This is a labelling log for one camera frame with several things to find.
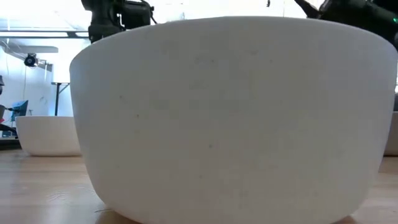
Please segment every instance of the matte white bowl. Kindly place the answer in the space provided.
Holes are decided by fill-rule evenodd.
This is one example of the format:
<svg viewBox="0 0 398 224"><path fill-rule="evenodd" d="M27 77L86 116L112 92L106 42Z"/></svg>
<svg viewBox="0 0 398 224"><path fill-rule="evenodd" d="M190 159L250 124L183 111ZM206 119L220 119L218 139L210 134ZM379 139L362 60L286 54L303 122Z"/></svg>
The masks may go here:
<svg viewBox="0 0 398 224"><path fill-rule="evenodd" d="M22 149L32 156L80 156L73 117L20 116L16 118Z"/></svg>
<svg viewBox="0 0 398 224"><path fill-rule="evenodd" d="M377 174L395 48L341 24L222 17L123 32L76 56L97 194L146 224L329 224Z"/></svg>

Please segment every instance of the white bowl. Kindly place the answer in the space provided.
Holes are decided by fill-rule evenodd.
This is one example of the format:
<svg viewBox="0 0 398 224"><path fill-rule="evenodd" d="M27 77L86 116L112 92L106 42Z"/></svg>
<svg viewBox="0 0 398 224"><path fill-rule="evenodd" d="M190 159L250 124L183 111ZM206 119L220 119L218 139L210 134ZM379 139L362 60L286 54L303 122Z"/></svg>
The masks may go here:
<svg viewBox="0 0 398 224"><path fill-rule="evenodd" d="M377 173L397 52L337 23L222 17L111 36L70 71L90 179L120 214L329 224Z"/></svg>
<svg viewBox="0 0 398 224"><path fill-rule="evenodd" d="M80 156L73 117L20 116L16 118L22 149L32 156Z"/></svg>

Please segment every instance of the wooden table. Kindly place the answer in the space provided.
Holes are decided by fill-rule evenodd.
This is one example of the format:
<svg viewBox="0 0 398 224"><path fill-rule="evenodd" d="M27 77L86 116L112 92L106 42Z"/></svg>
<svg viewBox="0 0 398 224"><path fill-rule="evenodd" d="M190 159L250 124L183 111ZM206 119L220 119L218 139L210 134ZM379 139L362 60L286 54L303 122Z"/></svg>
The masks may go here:
<svg viewBox="0 0 398 224"><path fill-rule="evenodd" d="M95 194L80 157L0 152L1 224L132 224ZM398 223L398 157L384 158L361 208L338 224Z"/></svg>

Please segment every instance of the wooden surface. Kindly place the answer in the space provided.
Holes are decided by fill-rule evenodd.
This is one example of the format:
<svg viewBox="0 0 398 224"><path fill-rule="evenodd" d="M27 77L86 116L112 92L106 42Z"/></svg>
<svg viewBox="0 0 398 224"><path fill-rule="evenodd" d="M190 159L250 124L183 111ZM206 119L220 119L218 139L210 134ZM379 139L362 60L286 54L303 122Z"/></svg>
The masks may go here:
<svg viewBox="0 0 398 224"><path fill-rule="evenodd" d="M82 158L29 157L22 151L3 151L0 152L0 223L134 222L108 209L97 197ZM384 158L368 199L352 216L338 222L354 223L398 223L398 157Z"/></svg>

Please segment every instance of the metal stand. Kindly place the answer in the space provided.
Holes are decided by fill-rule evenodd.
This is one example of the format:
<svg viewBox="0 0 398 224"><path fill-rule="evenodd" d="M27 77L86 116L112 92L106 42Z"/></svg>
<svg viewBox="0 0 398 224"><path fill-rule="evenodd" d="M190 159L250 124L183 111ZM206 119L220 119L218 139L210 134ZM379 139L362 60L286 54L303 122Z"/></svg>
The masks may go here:
<svg viewBox="0 0 398 224"><path fill-rule="evenodd" d="M57 94L55 95L55 114L54 115L58 116L58 101L59 101L59 98L60 98L60 94L62 93L63 90L65 90L70 85L70 83L52 82L51 84L57 86Z"/></svg>

